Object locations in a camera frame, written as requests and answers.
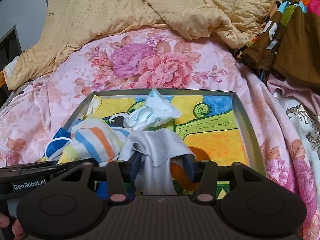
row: human hand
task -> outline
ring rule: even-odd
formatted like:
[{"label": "human hand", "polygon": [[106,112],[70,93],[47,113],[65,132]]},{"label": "human hand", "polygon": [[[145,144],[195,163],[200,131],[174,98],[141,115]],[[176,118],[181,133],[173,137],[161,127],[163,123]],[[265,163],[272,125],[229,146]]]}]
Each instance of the human hand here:
[{"label": "human hand", "polygon": [[[10,224],[9,218],[0,213],[0,228],[6,228]],[[24,237],[24,232],[22,230],[22,226],[20,225],[20,222],[18,220],[15,220],[15,222],[12,225],[12,232],[15,235],[13,240],[21,240]]]}]

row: yellow blanket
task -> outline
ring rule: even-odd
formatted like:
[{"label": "yellow blanket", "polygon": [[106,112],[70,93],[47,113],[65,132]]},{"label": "yellow blanket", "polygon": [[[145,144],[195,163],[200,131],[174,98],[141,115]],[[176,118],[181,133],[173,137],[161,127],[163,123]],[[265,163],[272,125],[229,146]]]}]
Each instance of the yellow blanket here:
[{"label": "yellow blanket", "polygon": [[217,34],[240,48],[257,34],[271,0],[49,0],[39,42],[22,53],[10,90],[49,74],[89,41],[149,25],[186,39]]}]

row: floral bedsheet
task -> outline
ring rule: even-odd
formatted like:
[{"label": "floral bedsheet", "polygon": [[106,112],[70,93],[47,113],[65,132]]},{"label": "floral bedsheet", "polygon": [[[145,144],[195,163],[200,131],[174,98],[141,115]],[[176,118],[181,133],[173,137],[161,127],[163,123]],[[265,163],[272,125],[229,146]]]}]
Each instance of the floral bedsheet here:
[{"label": "floral bedsheet", "polygon": [[84,45],[0,113],[0,166],[39,160],[91,91],[152,87],[235,91],[252,122],[268,177],[300,194],[307,206],[302,237],[320,239],[314,175],[299,135],[257,76],[212,38],[191,42],[173,31],[142,28]]}]

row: colorful patterned cloth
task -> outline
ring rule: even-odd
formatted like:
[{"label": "colorful patterned cloth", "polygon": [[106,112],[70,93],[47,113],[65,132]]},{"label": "colorful patterned cloth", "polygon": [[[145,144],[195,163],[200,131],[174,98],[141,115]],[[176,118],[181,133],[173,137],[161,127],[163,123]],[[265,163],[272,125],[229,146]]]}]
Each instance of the colorful patterned cloth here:
[{"label": "colorful patterned cloth", "polygon": [[84,121],[72,127],[72,140],[64,147],[58,164],[94,158],[104,166],[116,160],[126,139],[122,141],[117,134],[123,135],[120,131],[112,130],[101,118],[88,115]]},{"label": "colorful patterned cloth", "polygon": [[319,88],[320,0],[273,0],[268,15],[244,63]]}]

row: blue paint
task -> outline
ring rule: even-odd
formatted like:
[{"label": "blue paint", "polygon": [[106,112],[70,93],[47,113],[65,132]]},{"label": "blue paint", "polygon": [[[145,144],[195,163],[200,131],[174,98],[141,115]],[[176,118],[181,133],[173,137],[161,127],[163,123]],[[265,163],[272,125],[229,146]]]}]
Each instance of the blue paint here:
[{"label": "blue paint", "polygon": [[203,96],[203,102],[211,107],[207,116],[222,114],[232,109],[231,96]]},{"label": "blue paint", "polygon": [[168,99],[170,102],[172,101],[173,97],[165,97],[166,99]]},{"label": "blue paint", "polygon": [[135,98],[136,103],[146,100],[147,98]]},{"label": "blue paint", "polygon": [[[166,99],[168,99],[170,102],[172,101],[173,97],[165,97]],[[140,101],[144,101],[146,100],[147,98],[135,98],[135,102],[138,103]]]}]

